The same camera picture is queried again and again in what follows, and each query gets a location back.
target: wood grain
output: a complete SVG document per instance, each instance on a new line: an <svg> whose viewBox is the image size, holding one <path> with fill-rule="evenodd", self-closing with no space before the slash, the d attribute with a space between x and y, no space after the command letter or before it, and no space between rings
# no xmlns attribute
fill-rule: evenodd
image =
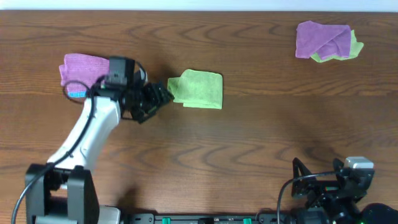
<svg viewBox="0 0 398 224"><path fill-rule="evenodd" d="M297 59L297 24L348 24L358 58ZM140 61L152 80L192 68L224 77L222 110L167 105L123 121L94 173L102 204L159 213L275 208L298 157L316 171L367 156L376 176L360 207L398 208L398 15L326 12L3 11L0 13L0 222L24 172L44 163L81 112L60 91L68 53ZM286 194L282 206L302 205ZM19 223L24 222L24 207Z"/></svg>

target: pink cloth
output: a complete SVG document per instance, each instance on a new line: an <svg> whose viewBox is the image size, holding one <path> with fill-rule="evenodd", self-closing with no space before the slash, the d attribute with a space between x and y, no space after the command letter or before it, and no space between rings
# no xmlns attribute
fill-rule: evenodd
<svg viewBox="0 0 398 224"><path fill-rule="evenodd" d="M100 76L109 73L109 60L84 54L66 54L60 65L61 86L67 81L78 80L91 87ZM69 84L67 91L80 92L86 88L79 84Z"/></svg>
<svg viewBox="0 0 398 224"><path fill-rule="evenodd" d="M296 57L310 58L315 52L324 60L332 55L349 57L349 25L322 25L307 21L297 26Z"/></svg>

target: green cloth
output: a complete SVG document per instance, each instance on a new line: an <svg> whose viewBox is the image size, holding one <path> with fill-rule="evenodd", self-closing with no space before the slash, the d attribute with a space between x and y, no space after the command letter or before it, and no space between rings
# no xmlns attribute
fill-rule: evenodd
<svg viewBox="0 0 398 224"><path fill-rule="evenodd" d="M188 69L181 77L169 78L167 89L174 95L174 103L183 103L184 107L223 107L223 77L217 73Z"/></svg>
<svg viewBox="0 0 398 224"><path fill-rule="evenodd" d="M318 53L315 53L313 55L311 55L311 58L314 59L316 62L322 63L322 62L327 62L331 59L337 59L337 60L348 60L348 59L352 59L352 58L356 58L360 51L363 48L363 43L357 42L356 41L356 37L355 37L355 33L354 30L351 30L351 48L349 51L349 57L348 58L344 58L344 57L339 57L337 55L332 55L324 60L321 60L321 58L319 57Z"/></svg>

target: white wall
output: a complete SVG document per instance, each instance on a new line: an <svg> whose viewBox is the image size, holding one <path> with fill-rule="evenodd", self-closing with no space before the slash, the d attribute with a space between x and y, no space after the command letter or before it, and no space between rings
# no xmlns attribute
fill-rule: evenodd
<svg viewBox="0 0 398 224"><path fill-rule="evenodd" d="M398 0L0 0L0 9L398 12Z"/></svg>

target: folded cloth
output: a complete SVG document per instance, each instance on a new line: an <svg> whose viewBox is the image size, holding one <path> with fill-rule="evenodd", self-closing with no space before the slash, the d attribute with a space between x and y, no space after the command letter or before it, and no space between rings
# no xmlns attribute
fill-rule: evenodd
<svg viewBox="0 0 398 224"><path fill-rule="evenodd" d="M356 41L354 30L352 30L351 31L351 50L349 52L349 57L348 58L344 58L344 57L339 57L337 55L333 55L333 56L330 56L330 57L322 60L319 57L318 53L315 53L315 54L311 55L311 58L314 59L316 62L319 62L319 63L327 62L327 61L329 61L331 59L348 60L348 59L356 58L359 55L360 51L362 50L363 46L364 46L363 43L360 43L360 42Z"/></svg>
<svg viewBox="0 0 398 224"><path fill-rule="evenodd" d="M91 87L97 79L109 73L109 60L84 54L66 54L60 65L61 86L70 80L78 80ZM71 83L67 86L70 96L81 97L86 88Z"/></svg>
<svg viewBox="0 0 398 224"><path fill-rule="evenodd" d="M350 45L349 25L322 25L307 21L297 26L297 58L310 58L315 52L322 60L332 55L348 58Z"/></svg>
<svg viewBox="0 0 398 224"><path fill-rule="evenodd" d="M223 77L217 73L188 69L181 77L169 78L167 89L174 95L174 103L183 103L184 107L223 107Z"/></svg>

